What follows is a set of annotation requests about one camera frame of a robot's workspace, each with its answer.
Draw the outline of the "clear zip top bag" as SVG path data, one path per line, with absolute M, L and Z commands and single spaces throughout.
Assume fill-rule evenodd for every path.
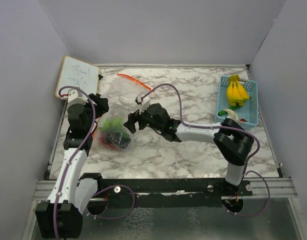
M 132 141 L 130 136 L 123 137 L 122 135 L 119 135 L 118 133 L 113 133 L 113 132 L 104 133 L 104 132 L 100 132 L 98 128 L 98 123 L 100 120 L 106 120 L 109 118 L 123 118 L 123 117 L 117 114 L 107 112 L 103 116 L 98 118 L 95 122 L 95 128 L 92 131 L 93 140 L 97 144 L 99 144 L 100 146 L 106 149 L 113 150 L 113 151 L 124 151 L 129 147 Z
M 109 85 L 108 90 L 103 94 L 108 99 L 109 111 L 106 114 L 107 119 L 126 119 L 129 113 L 138 108 L 135 102 L 137 96 L 146 94 L 151 90 L 150 86 L 136 78 L 118 73 L 117 77 Z

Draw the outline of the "white fake mushroom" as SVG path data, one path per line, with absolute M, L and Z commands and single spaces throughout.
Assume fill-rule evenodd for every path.
M 239 116 L 235 111 L 229 112 L 227 114 L 227 118 L 238 121 L 239 120 Z

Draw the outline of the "yellow fake banana bunch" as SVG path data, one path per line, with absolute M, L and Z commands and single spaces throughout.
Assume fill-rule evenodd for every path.
M 243 107 L 245 102 L 250 99 L 246 89 L 240 84 L 240 77 L 237 74 L 229 77 L 229 86 L 226 90 L 226 98 L 230 106 Z

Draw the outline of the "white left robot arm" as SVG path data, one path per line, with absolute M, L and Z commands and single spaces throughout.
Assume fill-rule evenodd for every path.
M 89 155 L 96 119 L 109 111 L 108 99 L 89 94 L 84 102 L 68 95 L 69 123 L 63 143 L 63 162 L 50 195 L 35 209 L 41 236 L 44 239 L 76 239 L 83 226 L 83 212 L 92 197 L 103 194 L 104 185 L 87 177 L 79 183 L 82 167 Z

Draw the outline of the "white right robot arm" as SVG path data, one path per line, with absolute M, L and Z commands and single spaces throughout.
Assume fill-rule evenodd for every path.
M 233 119 L 226 118 L 221 123 L 190 125 L 171 118 L 159 103 L 151 104 L 146 110 L 139 109 L 130 113 L 123 124 L 132 134 L 138 128 L 150 128 L 169 142 L 199 142 L 215 144 L 225 160 L 227 171 L 223 190 L 234 196 L 242 186 L 248 155 L 254 144 L 254 138 Z

